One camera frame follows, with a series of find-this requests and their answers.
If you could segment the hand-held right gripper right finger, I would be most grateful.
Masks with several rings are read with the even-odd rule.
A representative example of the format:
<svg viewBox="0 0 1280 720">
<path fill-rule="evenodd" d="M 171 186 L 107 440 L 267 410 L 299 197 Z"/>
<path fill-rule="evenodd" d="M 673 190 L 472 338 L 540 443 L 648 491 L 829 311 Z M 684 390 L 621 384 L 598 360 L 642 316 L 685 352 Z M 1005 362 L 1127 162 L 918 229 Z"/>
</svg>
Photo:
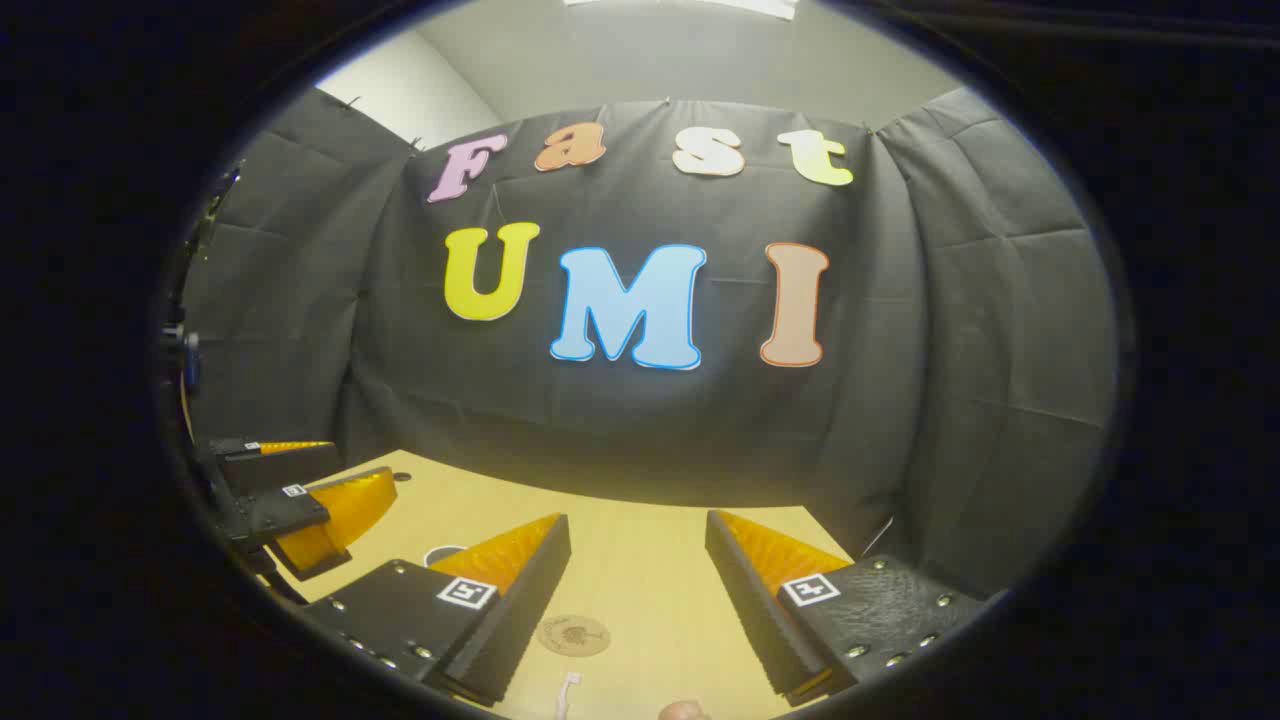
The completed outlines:
<svg viewBox="0 0 1280 720">
<path fill-rule="evenodd" d="M 845 561 L 724 510 L 707 514 L 705 547 L 791 706 L 902 671 L 989 605 L 888 555 Z"/>
</svg>

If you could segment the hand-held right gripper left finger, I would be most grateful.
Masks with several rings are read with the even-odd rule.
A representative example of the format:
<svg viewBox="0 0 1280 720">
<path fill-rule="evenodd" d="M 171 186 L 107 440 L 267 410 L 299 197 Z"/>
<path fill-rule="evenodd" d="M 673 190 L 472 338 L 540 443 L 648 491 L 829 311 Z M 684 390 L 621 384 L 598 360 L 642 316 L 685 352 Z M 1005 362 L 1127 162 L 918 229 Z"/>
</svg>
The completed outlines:
<svg viewBox="0 0 1280 720">
<path fill-rule="evenodd" d="M 570 518 L 553 512 L 430 565 L 387 561 L 302 614 L 408 682 L 492 707 L 571 553 Z"/>
</svg>

